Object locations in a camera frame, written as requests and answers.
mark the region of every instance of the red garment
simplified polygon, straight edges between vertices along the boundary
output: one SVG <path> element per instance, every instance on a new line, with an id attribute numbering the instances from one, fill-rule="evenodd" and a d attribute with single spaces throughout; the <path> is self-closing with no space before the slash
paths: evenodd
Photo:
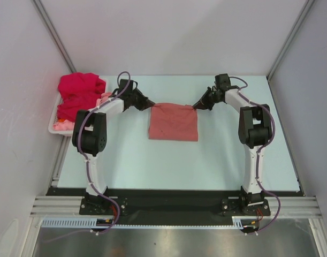
<path id="1" fill-rule="evenodd" d="M 63 103 L 57 107 L 57 118 L 75 122 L 79 110 L 95 107 L 105 92 L 106 82 L 93 73 L 72 73 L 61 77 L 58 90 Z"/>
<path id="2" fill-rule="evenodd" d="M 151 108 L 149 139 L 198 141 L 196 110 L 191 105 L 154 105 Z"/>

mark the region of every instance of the light blue table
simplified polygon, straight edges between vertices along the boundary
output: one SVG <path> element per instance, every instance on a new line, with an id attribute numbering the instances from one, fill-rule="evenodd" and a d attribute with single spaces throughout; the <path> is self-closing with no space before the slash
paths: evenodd
<path id="1" fill-rule="evenodd" d="M 107 91 L 117 86 L 106 76 Z M 249 83 L 243 92 L 267 103 L 276 121 L 276 137 L 267 147 L 263 185 L 267 190 L 299 191 L 282 128 L 264 76 L 241 76 Z M 214 76 L 133 76 L 139 89 L 156 103 L 193 105 L 213 85 Z M 242 86 L 241 81 L 231 80 Z M 239 190 L 244 177 L 244 148 L 238 138 L 239 114 L 225 103 L 212 111 L 198 110 L 198 142 L 148 139 L 150 110 L 131 107 L 108 123 L 108 142 L 100 154 L 111 188 L 175 190 Z M 86 187 L 82 156 L 70 143 L 58 187 Z"/>

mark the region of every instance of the pink cloth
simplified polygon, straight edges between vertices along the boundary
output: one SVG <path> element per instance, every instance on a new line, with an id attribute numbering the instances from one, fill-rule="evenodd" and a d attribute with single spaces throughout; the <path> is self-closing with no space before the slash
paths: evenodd
<path id="1" fill-rule="evenodd" d="M 73 130 L 74 129 L 74 122 L 69 120 L 65 120 L 64 122 L 55 122 L 53 124 L 54 130 L 62 131 L 62 130 Z"/>
<path id="2" fill-rule="evenodd" d="M 100 105 L 100 104 L 106 102 L 106 101 L 109 99 L 110 95 L 112 95 L 111 92 L 107 92 L 107 93 L 103 93 L 103 94 L 101 94 L 101 99 L 98 99 L 98 100 L 97 100 L 97 103 L 96 103 L 95 106 L 98 106 L 98 105 Z"/>
<path id="3" fill-rule="evenodd" d="M 109 99 L 111 94 L 112 94 L 111 92 L 101 94 L 101 99 L 97 99 L 95 106 L 98 106 L 98 105 L 106 102 Z M 57 130 L 57 131 L 73 130 L 74 125 L 75 125 L 74 122 L 65 120 L 64 122 L 55 122 L 53 124 L 53 128 L 54 128 L 54 130 Z"/>
<path id="4" fill-rule="evenodd" d="M 154 105 L 151 108 L 149 139 L 198 141 L 196 110 L 191 105 Z"/>

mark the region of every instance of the plastic tray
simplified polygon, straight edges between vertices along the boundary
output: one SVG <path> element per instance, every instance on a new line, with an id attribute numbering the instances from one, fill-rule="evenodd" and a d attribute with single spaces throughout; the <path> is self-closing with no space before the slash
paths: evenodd
<path id="1" fill-rule="evenodd" d="M 106 79 L 103 79 L 106 82 L 106 88 L 108 86 L 108 81 Z M 64 135 L 66 137 L 71 137 L 73 135 L 72 130 L 54 130 L 53 124 L 58 121 L 57 119 L 57 107 L 63 103 L 62 97 L 60 92 L 57 93 L 56 101 L 54 104 L 54 108 L 52 110 L 51 116 L 50 116 L 50 121 L 48 125 L 48 130 L 52 134 L 59 134 L 59 135 Z"/>

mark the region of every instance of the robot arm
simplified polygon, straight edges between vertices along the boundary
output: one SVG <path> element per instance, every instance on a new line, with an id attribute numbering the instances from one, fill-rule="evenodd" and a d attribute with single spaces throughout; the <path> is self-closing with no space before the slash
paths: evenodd
<path id="1" fill-rule="evenodd" d="M 121 79 L 117 90 L 125 88 L 127 82 L 128 80 Z M 94 111 L 82 130 L 81 149 L 88 157 L 88 161 L 85 161 L 86 169 L 88 170 L 88 185 L 86 187 L 86 193 L 88 195 L 98 196 L 98 193 L 92 188 L 92 184 L 101 194 L 104 194 L 107 190 L 104 172 L 101 172 L 103 170 L 103 163 L 102 160 L 98 161 L 98 153 L 104 150 L 107 143 L 107 122 L 114 116 L 124 112 L 130 106 L 135 106 L 138 110 L 142 111 L 155 104 L 145 97 L 137 89 L 137 86 L 133 88 L 134 83 L 137 85 L 136 81 L 131 80 L 129 86 L 119 98 L 112 100 L 109 104 Z M 75 147 L 78 147 L 79 131 L 88 113 L 89 111 L 86 110 L 80 110 L 77 113 L 72 137 L 73 146 Z"/>
<path id="2" fill-rule="evenodd" d="M 264 194 L 257 179 L 262 183 L 262 164 L 264 158 L 264 148 L 260 151 L 260 161 L 258 162 L 258 150 L 265 145 L 272 136 L 271 120 L 269 115 L 261 107 L 248 103 L 239 95 L 239 87 L 231 86 L 230 78 L 227 74 L 220 74 L 215 77 L 215 85 L 208 88 L 202 98 L 194 105 L 195 109 L 212 110 L 215 103 L 225 102 L 239 113 L 238 135 L 245 148 L 245 177 L 241 187 L 241 206 L 258 206 L 264 202 Z M 123 89 L 127 80 L 121 80 L 119 89 Z M 101 152 L 107 142 L 107 120 L 117 114 L 122 113 L 130 106 L 135 106 L 138 110 L 144 110 L 154 105 L 154 102 L 145 97 L 137 86 L 133 89 L 134 81 L 131 80 L 130 87 L 124 94 L 98 111 L 94 112 L 88 119 L 81 134 L 81 149 L 87 155 L 89 161 L 86 162 L 89 184 L 86 193 L 97 196 L 93 186 L 102 194 L 107 194 L 107 183 L 104 179 L 100 162 L 97 161 L 98 153 Z M 72 142 L 77 146 L 79 130 L 82 121 L 89 111 L 81 110 L 77 114 L 73 131 Z"/>
<path id="3" fill-rule="evenodd" d="M 259 161 L 257 161 L 257 152 L 272 136 L 270 117 L 261 107 L 252 105 L 241 97 L 239 87 L 231 86 L 227 74 L 217 75 L 215 85 L 208 88 L 193 107 L 212 110 L 214 104 L 219 102 L 229 104 L 240 116 L 238 136 L 245 149 L 245 175 L 241 187 L 241 205 L 245 207 L 261 205 L 264 202 L 264 194 L 257 180 L 262 183 L 264 148 L 260 151 Z M 263 104 L 263 106 L 269 110 L 268 105 Z"/>

